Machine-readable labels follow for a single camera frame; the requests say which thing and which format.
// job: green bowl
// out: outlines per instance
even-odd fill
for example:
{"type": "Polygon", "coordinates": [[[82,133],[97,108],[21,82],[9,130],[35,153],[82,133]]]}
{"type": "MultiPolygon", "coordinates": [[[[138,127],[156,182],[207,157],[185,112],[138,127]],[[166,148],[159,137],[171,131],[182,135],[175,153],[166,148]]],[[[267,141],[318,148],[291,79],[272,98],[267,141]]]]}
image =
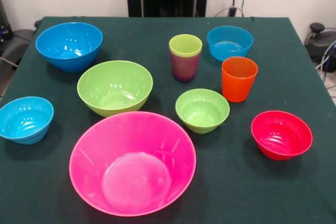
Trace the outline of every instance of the green bowl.
{"type": "Polygon", "coordinates": [[[93,66],[79,78],[77,84],[82,101],[105,118],[139,110],[152,88],[153,78],[149,71],[137,63],[124,60],[93,66]]]}
{"type": "Polygon", "coordinates": [[[209,89],[193,89],[183,93],[177,99],[175,109],[182,122],[199,134],[216,129],[230,113],[226,99],[209,89]]]}

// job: large pink bowl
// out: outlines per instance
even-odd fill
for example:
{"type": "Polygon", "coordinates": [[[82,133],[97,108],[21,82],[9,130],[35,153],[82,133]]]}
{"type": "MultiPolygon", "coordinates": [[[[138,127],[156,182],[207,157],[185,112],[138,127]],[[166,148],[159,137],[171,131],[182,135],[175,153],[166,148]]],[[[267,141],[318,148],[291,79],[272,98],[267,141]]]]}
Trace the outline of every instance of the large pink bowl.
{"type": "Polygon", "coordinates": [[[196,169],[194,145],[174,121],[150,112],[106,118],[78,140],[70,179],[79,196],[111,215],[140,216],[179,198],[196,169]]]}

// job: plastic bowl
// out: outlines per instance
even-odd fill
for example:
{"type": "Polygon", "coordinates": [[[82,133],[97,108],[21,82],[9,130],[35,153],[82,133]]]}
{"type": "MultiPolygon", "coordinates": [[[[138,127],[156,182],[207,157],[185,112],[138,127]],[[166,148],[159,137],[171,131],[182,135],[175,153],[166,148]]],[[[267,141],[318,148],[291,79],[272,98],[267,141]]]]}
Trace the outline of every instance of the plastic bowl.
{"type": "Polygon", "coordinates": [[[87,130],[69,164],[78,195],[116,216],[147,215],[185,192],[196,169],[188,134],[174,121],[136,111],[108,117],[87,130]]]}
{"type": "Polygon", "coordinates": [[[19,144],[34,144],[47,133],[53,116],[54,108],[46,99],[16,99],[0,109],[0,136],[19,144]]]}
{"type": "Polygon", "coordinates": [[[177,99],[175,109],[182,122],[199,134],[213,131],[230,113],[226,99],[209,89],[193,89],[183,93],[177,99]]]}
{"type": "Polygon", "coordinates": [[[101,31],[86,23],[59,24],[42,32],[36,49],[55,67],[66,72],[88,69],[103,40],[101,31]]]}
{"type": "Polygon", "coordinates": [[[232,56],[245,57],[253,45],[253,36],[236,26],[219,26],[212,29],[207,40],[211,55],[220,61],[232,56]]]}
{"type": "Polygon", "coordinates": [[[251,130],[260,150],[274,160],[297,157],[306,152],[313,142],[307,124],[283,111],[267,111],[257,115],[251,130]]]}
{"type": "Polygon", "coordinates": [[[153,78],[143,66],[124,60],[107,61],[87,70],[79,79],[77,92],[82,101],[105,118],[136,111],[153,88],[153,78]]]}

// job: green tablecloth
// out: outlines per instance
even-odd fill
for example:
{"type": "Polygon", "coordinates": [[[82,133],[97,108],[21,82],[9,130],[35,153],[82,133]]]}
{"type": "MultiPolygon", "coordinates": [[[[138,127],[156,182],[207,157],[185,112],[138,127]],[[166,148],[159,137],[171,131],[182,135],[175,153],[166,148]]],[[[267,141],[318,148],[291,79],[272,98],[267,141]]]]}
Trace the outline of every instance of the green tablecloth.
{"type": "Polygon", "coordinates": [[[95,63],[125,59],[145,66],[154,87],[141,110],[163,114],[182,124],[175,100],[186,90],[220,92],[221,63],[208,51],[207,32],[236,25],[252,33],[249,58],[259,73],[248,99],[230,104],[225,123],[206,135],[191,136],[197,152],[195,177],[172,205],[154,214],[121,218],[87,205],[73,189],[68,172],[78,138],[102,118],[79,99],[81,73],[62,72],[27,49],[1,106],[36,95],[55,107],[45,138],[23,146],[0,141],[0,223],[335,223],[336,108],[305,48],[286,18],[102,18],[47,17],[37,34],[71,21],[91,23],[104,35],[95,63]],[[196,78],[188,83],[171,74],[169,39],[190,33],[204,43],[196,78]],[[266,110],[284,110],[305,120],[313,146],[303,156],[284,162],[266,158],[251,133],[252,119],[266,110]]]}

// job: light blue bowl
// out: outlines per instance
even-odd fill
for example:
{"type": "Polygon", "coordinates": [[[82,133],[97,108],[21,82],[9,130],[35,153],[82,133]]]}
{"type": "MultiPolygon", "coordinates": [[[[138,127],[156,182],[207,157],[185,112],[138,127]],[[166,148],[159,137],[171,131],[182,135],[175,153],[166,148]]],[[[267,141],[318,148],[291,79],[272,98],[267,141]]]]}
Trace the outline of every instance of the light blue bowl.
{"type": "Polygon", "coordinates": [[[16,99],[0,109],[0,136],[19,144],[34,144],[47,133],[53,116],[53,105],[46,99],[16,99]]]}
{"type": "Polygon", "coordinates": [[[86,23],[59,24],[42,32],[36,49],[49,63],[66,72],[88,69],[103,40],[101,31],[86,23]]]}
{"type": "Polygon", "coordinates": [[[236,26],[219,26],[207,35],[211,55],[220,61],[232,56],[245,57],[253,45],[253,36],[236,26]]]}

